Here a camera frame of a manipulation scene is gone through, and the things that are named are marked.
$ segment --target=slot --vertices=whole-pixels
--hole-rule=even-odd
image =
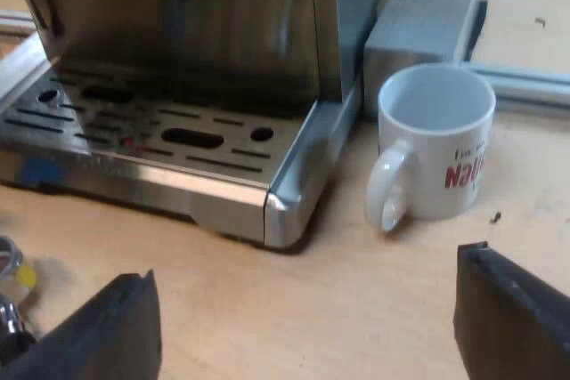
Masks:
[[[162,156],[173,156],[174,153],[170,150],[154,149],[153,147],[139,146],[136,148],[137,151],[143,151],[145,153],[154,153],[155,155]]]
[[[257,142],[269,141],[273,138],[273,129],[260,127],[251,132],[251,139]]]
[[[183,106],[201,106],[207,107],[211,105],[210,99],[206,97],[183,97],[176,96],[172,99],[174,104],[182,104]]]
[[[42,93],[40,93],[37,96],[37,100],[39,102],[50,102],[51,100],[53,100],[55,97],[57,97],[57,94],[59,92],[57,91],[57,89],[50,89],[47,91],[43,91]]]
[[[224,144],[224,137],[215,133],[202,133],[190,129],[170,128],[162,133],[162,140],[175,144],[200,147],[202,149],[215,149]]]
[[[214,122],[216,122],[218,124],[234,125],[234,126],[244,126],[245,125],[243,122],[240,122],[239,120],[224,119],[223,117],[214,117]]]
[[[76,111],[78,113],[83,113],[84,111],[86,111],[85,108],[83,108],[83,107],[74,106],[73,104],[66,104],[66,103],[60,104],[60,108],[70,109],[70,110]]]
[[[63,73],[68,73],[70,75],[80,76],[80,77],[93,77],[95,79],[113,80],[112,76],[103,75],[101,73],[95,73],[93,71],[82,71],[82,70],[74,70],[74,69],[59,69],[59,71],[61,71]]]
[[[50,81],[55,84],[67,85],[67,86],[77,86],[77,82],[69,79],[64,79],[62,77],[50,77]]]
[[[100,111],[97,113],[98,117],[106,117],[108,119],[118,119],[118,120],[125,120],[127,122],[133,122],[136,120],[134,116],[123,115],[121,113],[113,113],[112,111]]]
[[[46,119],[64,120],[66,122],[73,122],[73,117],[52,115],[51,113],[43,113],[41,111],[35,111],[30,109],[16,109],[16,111],[18,113],[23,113],[24,115],[31,115],[31,116],[45,117]]]
[[[178,116],[178,117],[190,117],[192,119],[200,119],[200,115],[195,113],[186,113],[185,111],[178,111],[178,110],[171,110],[171,109],[158,109],[158,113],[162,113],[163,115],[171,115],[171,116]]]
[[[232,149],[232,153],[235,153],[236,155],[251,156],[253,158],[263,158],[263,159],[271,158],[271,155],[269,153],[262,153],[261,151]]]
[[[222,162],[220,160],[213,160],[208,158],[200,158],[198,156],[187,156],[188,160],[194,160],[196,162],[202,162],[205,164],[216,165],[216,166],[225,166],[227,168],[232,169],[239,169],[241,171],[248,171],[250,173],[262,173],[264,170],[262,168],[256,168],[254,166],[245,166],[240,164],[232,164],[230,162]]]
[[[110,140],[108,138],[102,138],[96,135],[89,135],[88,133],[76,133],[75,136],[83,140],[99,142],[100,144],[110,144]]]
[[[134,93],[127,89],[117,89],[108,86],[89,85],[83,88],[81,95],[91,100],[125,104],[134,98]]]
[[[96,129],[98,131],[107,131],[108,133],[120,133],[121,128],[114,125],[102,125],[96,124],[95,122],[89,122],[86,125],[88,128]]]
[[[5,119],[4,122],[10,125],[23,126],[24,128],[37,129],[39,131],[47,131],[49,133],[63,133],[61,129],[51,128],[49,126],[32,124],[18,119]]]

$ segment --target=wooden table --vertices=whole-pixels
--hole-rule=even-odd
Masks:
[[[499,114],[478,204],[385,236],[363,220],[378,152],[376,126],[360,124],[309,225],[310,245],[295,256],[187,222],[5,187],[0,226],[38,270],[26,314],[40,335],[119,273],[153,268],[163,380],[465,379],[452,328],[457,245],[488,239],[570,293],[569,139],[569,122]]]

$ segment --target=stainless steel espresso machine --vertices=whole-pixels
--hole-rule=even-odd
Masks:
[[[361,106],[375,0],[26,0],[0,180],[294,245]]]

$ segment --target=printed text on mug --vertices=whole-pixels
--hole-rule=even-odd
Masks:
[[[475,155],[471,162],[468,158]],[[445,172],[445,188],[465,187],[469,182],[473,182],[473,189],[476,188],[476,178],[483,169],[485,161],[485,142],[482,141],[475,148],[467,150],[455,150],[453,164],[447,167]]]

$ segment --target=metal part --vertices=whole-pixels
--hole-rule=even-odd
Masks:
[[[335,4],[336,0],[324,0]],[[236,98],[319,95],[314,0],[29,0],[48,58],[182,76]],[[287,55],[279,54],[289,13]],[[55,34],[53,18],[63,31]],[[336,25],[329,20],[328,25]]]
[[[362,103],[357,79],[344,104],[323,101],[272,184],[265,207],[265,246],[291,247],[301,238]]]
[[[51,64],[0,93],[0,180],[295,243],[360,105],[374,0],[27,1]]]
[[[461,61],[478,0],[388,0],[366,42],[364,109],[378,114],[379,88],[399,69]]]
[[[0,9],[0,38],[2,36],[28,37],[36,31],[29,12]]]
[[[16,305],[5,295],[0,294],[0,341],[10,334],[26,331]]]

